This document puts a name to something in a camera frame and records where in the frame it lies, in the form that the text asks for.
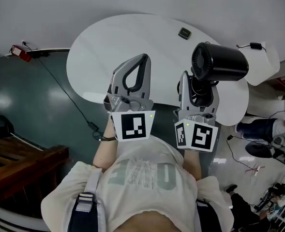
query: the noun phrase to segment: backpack strap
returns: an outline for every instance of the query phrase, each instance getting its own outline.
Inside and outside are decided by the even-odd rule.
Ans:
[[[218,215],[213,207],[205,200],[196,199],[197,210],[202,232],[222,232]]]
[[[84,192],[75,200],[66,232],[106,231],[104,205],[95,196],[101,174],[102,170],[96,169],[89,176]]]

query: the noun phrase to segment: white wall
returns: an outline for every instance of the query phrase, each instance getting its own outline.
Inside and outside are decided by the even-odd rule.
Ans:
[[[285,59],[285,0],[0,0],[0,53],[21,40],[70,47],[89,25],[128,13],[178,19],[226,46],[272,41]]]

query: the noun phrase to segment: person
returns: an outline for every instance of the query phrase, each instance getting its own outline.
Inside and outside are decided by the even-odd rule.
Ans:
[[[104,137],[114,137],[110,119]],[[193,232],[232,229],[234,217],[214,176],[202,178],[198,152],[184,157],[166,142],[147,140],[101,142],[93,166],[78,162],[41,204],[42,216],[52,232],[62,231],[68,200],[84,191],[94,169],[102,169],[95,196],[105,207],[108,232]],[[199,200],[207,201],[216,213]],[[212,227],[219,225],[219,230]]]
[[[225,191],[230,195],[232,201],[232,213],[234,215],[235,230],[246,228],[247,231],[268,231],[270,222],[267,219],[269,210],[261,212],[259,215],[251,211],[250,205],[237,193],[235,189],[238,186],[235,184],[230,185]]]
[[[285,157],[285,143],[279,144],[277,136],[285,138],[285,120],[282,119],[256,119],[252,123],[238,123],[235,125],[235,132],[241,132],[244,139],[265,140],[272,143],[274,148],[273,158],[280,155]]]
[[[274,202],[279,206],[283,207],[285,205],[285,186],[284,184],[277,183],[276,188],[269,188],[269,192],[275,194]]]
[[[285,133],[285,120],[276,118],[256,119],[252,123],[238,123],[235,132],[241,132],[245,139],[257,139],[271,142],[272,139]]]

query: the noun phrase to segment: blue jeans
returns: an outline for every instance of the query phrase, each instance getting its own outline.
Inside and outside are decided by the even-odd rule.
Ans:
[[[272,141],[272,127],[276,118],[267,120],[256,119],[250,124],[239,123],[237,125],[237,131],[243,132],[243,137],[247,139],[263,139],[267,142]]]

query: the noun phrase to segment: power cable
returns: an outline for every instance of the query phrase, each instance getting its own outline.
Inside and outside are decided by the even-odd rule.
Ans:
[[[272,138],[270,138],[270,137],[268,136],[268,134],[267,134],[267,131],[266,131],[266,127],[267,127],[267,124],[268,124],[270,118],[271,118],[272,116],[274,116],[275,114],[281,113],[281,112],[285,112],[285,110],[281,110],[281,111],[275,112],[273,115],[271,115],[271,116],[267,119],[267,122],[266,122],[265,127],[264,127],[264,133],[266,134],[266,136],[268,137],[269,140],[271,140],[271,141],[274,142],[275,144],[280,145],[280,146],[282,146],[282,147],[285,148],[284,145],[281,145],[281,144],[275,142]]]
[[[247,168],[252,169],[252,170],[254,170],[254,171],[256,172],[256,171],[257,171],[256,169],[251,168],[251,167],[249,167],[248,165],[244,164],[243,162],[238,161],[238,160],[235,159],[234,153],[233,153],[233,151],[231,150],[230,145],[229,145],[229,143],[228,143],[228,140],[232,139],[232,137],[233,137],[233,136],[230,135],[230,136],[226,139],[226,143],[227,143],[227,145],[228,145],[228,147],[229,147],[229,150],[230,150],[230,152],[231,152],[231,155],[232,155],[234,161],[236,161],[236,162],[238,162],[238,163],[241,163],[242,165],[244,165],[244,166],[246,166]]]
[[[266,49],[265,49],[265,47],[263,47],[261,44],[259,44],[260,45],[260,47],[262,47],[262,49],[264,49],[265,50],[265,52],[267,52],[266,51]],[[239,48],[245,48],[245,47],[251,47],[251,45],[249,44],[249,45],[245,45],[245,46],[238,46],[238,45],[236,45],[236,47],[239,49]]]
[[[26,42],[22,43],[25,47],[27,47],[30,51],[33,51]],[[42,64],[42,66],[49,72],[49,74],[53,77],[55,82],[59,85],[59,87],[62,89],[62,91],[68,96],[68,98],[71,100],[71,102],[74,104],[74,106],[77,108],[79,113],[83,116],[84,120],[88,124],[88,126],[93,130],[92,136],[97,141],[113,141],[116,138],[115,137],[104,137],[104,133],[99,131],[99,128],[93,123],[88,121],[84,113],[81,111],[81,109],[78,107],[78,105],[74,102],[74,100],[70,97],[70,95],[66,92],[66,90],[63,88],[63,86],[60,84],[60,82],[57,80],[57,78],[53,75],[53,73],[45,66],[45,64],[38,58],[38,61]]]

